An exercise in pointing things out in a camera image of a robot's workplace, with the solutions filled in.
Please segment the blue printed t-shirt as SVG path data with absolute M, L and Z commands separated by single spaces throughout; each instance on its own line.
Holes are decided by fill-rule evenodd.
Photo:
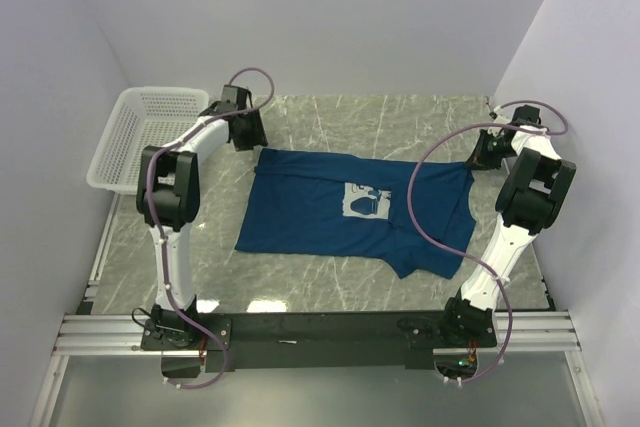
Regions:
M 364 257 L 400 278 L 452 278 L 476 222 L 461 162 L 425 163 L 265 148 L 236 243 L 247 253 Z

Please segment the white plastic basket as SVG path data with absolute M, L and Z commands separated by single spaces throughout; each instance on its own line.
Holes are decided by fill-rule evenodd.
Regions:
M 147 86 L 123 91 L 90 163 L 88 185 L 134 195 L 143 149 L 160 147 L 186 132 L 209 101 L 202 89 Z

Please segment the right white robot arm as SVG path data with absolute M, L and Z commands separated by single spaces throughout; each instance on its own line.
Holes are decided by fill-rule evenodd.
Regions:
M 557 219 L 576 174 L 576 165 L 553 148 L 554 134 L 540 117 L 541 108 L 554 114 L 557 109 L 534 100 L 506 105 L 515 108 L 512 117 L 494 108 L 493 122 L 480 131 L 465 162 L 470 170 L 487 171 L 514 160 L 495 203 L 495 229 L 481 263 L 444 309 L 441 335 L 454 345 L 479 345 L 493 335 L 500 289 L 521 254 Z

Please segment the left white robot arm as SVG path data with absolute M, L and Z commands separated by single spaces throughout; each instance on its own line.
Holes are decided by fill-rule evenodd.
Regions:
M 199 170 L 204 160 L 227 143 L 238 151 L 267 145 L 252 93 L 233 84 L 226 84 L 221 98 L 176 139 L 142 151 L 136 207 L 154 245 L 157 294 L 151 318 L 162 329 L 187 331 L 196 325 L 189 244 L 201 202 Z

